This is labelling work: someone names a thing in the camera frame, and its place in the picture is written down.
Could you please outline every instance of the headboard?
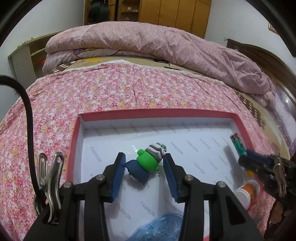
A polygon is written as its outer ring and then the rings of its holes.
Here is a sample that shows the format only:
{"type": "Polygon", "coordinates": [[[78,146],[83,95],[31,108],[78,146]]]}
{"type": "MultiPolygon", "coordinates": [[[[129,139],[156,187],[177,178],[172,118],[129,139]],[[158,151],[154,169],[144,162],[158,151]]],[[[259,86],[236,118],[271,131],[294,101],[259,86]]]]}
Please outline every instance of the headboard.
{"type": "Polygon", "coordinates": [[[227,39],[227,47],[236,49],[253,60],[267,74],[277,89],[282,91],[285,98],[289,98],[289,109],[296,119],[296,76],[293,71],[275,54],[261,47],[243,44],[227,39]]]}

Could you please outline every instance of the pink blanket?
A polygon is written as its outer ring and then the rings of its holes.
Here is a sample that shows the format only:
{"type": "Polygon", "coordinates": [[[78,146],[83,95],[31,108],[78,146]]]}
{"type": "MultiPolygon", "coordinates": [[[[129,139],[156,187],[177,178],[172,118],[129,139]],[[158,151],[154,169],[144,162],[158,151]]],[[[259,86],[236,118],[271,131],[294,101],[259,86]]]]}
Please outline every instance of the pink blanket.
{"type": "MultiPolygon", "coordinates": [[[[55,152],[65,155],[61,183],[65,181],[68,151],[77,114],[137,108],[192,108],[239,115],[255,150],[272,152],[266,136],[235,92],[220,81],[192,74],[151,69],[134,64],[99,64],[58,72],[38,79],[28,89],[34,118],[34,155],[44,152],[49,165],[55,152]]],[[[27,154],[26,114],[21,99],[0,123],[0,223],[14,241],[20,241],[36,219],[34,191],[27,154]]],[[[266,229],[274,199],[263,192],[249,210],[261,216],[266,229]]]]}
{"type": "Polygon", "coordinates": [[[264,95],[264,105],[274,104],[274,85],[253,61],[236,50],[180,29],[138,22],[103,22],[53,36],[46,52],[79,48],[109,48],[152,55],[221,80],[245,93],[264,95]]]}

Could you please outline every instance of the toy hat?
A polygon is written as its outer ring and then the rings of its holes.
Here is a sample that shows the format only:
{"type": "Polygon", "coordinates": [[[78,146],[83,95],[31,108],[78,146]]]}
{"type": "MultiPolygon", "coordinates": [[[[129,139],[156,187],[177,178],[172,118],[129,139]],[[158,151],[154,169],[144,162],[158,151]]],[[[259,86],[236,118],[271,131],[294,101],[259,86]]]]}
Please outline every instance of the toy hat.
{"type": "Polygon", "coordinates": [[[165,152],[162,149],[162,147],[156,143],[149,145],[145,149],[145,151],[148,152],[150,155],[152,155],[158,163],[163,159],[165,155],[165,152]]]}

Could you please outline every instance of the white wall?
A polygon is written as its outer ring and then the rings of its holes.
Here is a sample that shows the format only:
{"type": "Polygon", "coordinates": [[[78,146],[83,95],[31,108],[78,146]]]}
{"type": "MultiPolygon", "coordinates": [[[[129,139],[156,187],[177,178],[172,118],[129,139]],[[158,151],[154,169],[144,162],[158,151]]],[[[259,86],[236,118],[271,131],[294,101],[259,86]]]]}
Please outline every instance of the white wall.
{"type": "MultiPolygon", "coordinates": [[[[7,57],[23,42],[82,25],[83,8],[84,0],[43,0],[37,4],[0,47],[0,74],[13,77],[7,57]]],[[[0,86],[0,121],[16,100],[11,88],[0,86]]]]}
{"type": "Polygon", "coordinates": [[[226,46],[225,37],[274,53],[296,74],[296,58],[246,0],[212,0],[205,39],[226,46]]]}

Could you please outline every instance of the toy figure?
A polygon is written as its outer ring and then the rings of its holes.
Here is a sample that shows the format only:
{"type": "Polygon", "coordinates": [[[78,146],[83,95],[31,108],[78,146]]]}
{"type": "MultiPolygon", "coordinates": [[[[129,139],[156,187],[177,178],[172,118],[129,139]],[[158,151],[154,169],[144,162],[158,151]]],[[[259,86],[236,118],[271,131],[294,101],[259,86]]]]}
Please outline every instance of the toy figure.
{"type": "Polygon", "coordinates": [[[148,181],[149,172],[159,170],[158,164],[163,159],[165,150],[163,144],[151,144],[145,150],[138,150],[137,159],[130,160],[125,167],[130,175],[144,185],[148,181]]]}

